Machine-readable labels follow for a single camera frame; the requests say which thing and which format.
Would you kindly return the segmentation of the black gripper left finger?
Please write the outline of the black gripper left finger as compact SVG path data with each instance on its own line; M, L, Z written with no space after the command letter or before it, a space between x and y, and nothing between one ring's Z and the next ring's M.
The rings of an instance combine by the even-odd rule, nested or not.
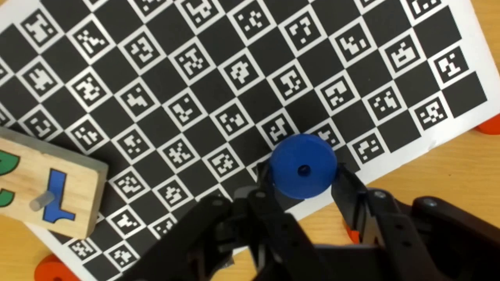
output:
M297 245L300 241L300 227L297 220L282 207L277 198L269 163L258 162L253 171L257 173L258 188L252 195L252 199L258 220L275 243Z

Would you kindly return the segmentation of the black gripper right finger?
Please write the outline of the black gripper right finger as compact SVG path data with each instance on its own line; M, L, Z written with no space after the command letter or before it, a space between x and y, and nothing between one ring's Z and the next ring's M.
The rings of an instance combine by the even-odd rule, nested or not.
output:
M332 196L343 213L344 226L355 243L375 231L375 216L383 212L399 212L400 202L383 188L368 187L353 171L338 167Z

